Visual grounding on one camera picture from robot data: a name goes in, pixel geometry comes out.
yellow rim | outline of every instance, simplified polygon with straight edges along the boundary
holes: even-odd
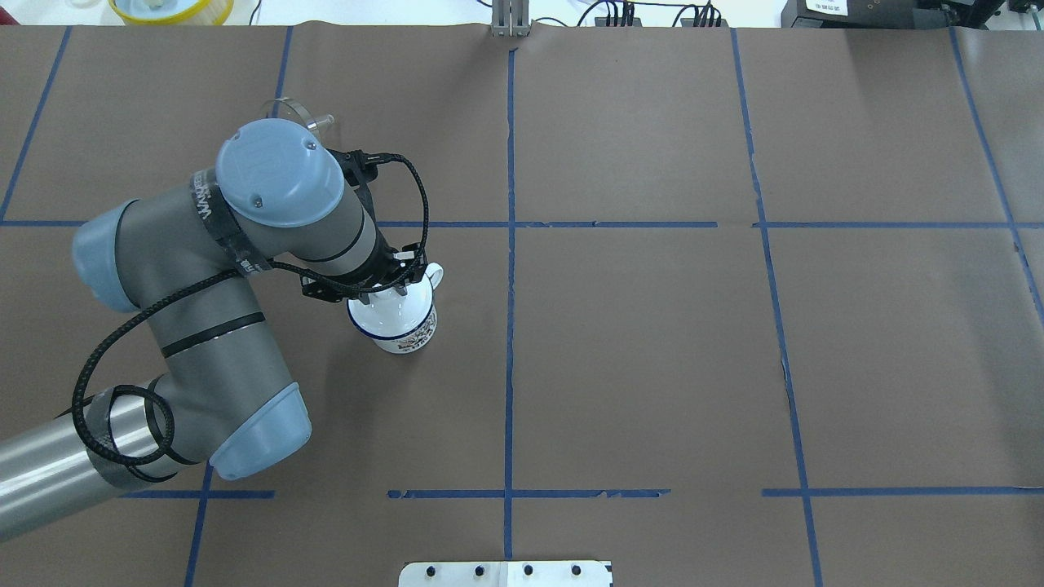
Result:
[[[191,19],[192,17],[198,15],[200,10],[203,10],[204,8],[207,7],[208,4],[210,4],[210,2],[211,0],[199,0],[198,2],[193,4],[192,7],[189,8],[188,10],[185,10],[184,13],[179,13],[176,15],[171,15],[169,17],[162,19],[139,19],[132,17],[130,15],[116,7],[116,0],[109,0],[109,5],[112,6],[113,10],[115,10],[116,14],[119,15],[120,18],[123,19],[125,22],[130,22],[134,24],[177,24],[185,22]],[[217,21],[214,24],[223,23],[224,19],[229,18],[229,13],[231,11],[232,11],[232,0],[229,1],[229,5],[226,6],[224,13],[222,13],[221,16],[218,17]]]

metal bracket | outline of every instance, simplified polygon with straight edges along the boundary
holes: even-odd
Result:
[[[529,0],[491,0],[494,37],[529,36]]]
[[[511,561],[410,563],[399,587],[612,587],[606,561]]]

silver metal tube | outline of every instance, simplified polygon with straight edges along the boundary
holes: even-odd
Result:
[[[96,407],[92,403],[88,410]],[[116,398],[110,427],[122,452],[137,456],[156,450],[141,398]],[[111,463],[99,471],[95,462],[70,415],[0,443],[0,542],[151,485]],[[143,472],[166,476],[183,467],[164,456]]]

white label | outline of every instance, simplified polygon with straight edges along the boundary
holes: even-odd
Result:
[[[848,16],[848,0],[805,0],[805,7],[825,15]]]

yellow container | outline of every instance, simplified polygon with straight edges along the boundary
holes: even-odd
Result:
[[[164,0],[158,8],[145,0],[109,0],[126,24],[222,24],[234,0]]]

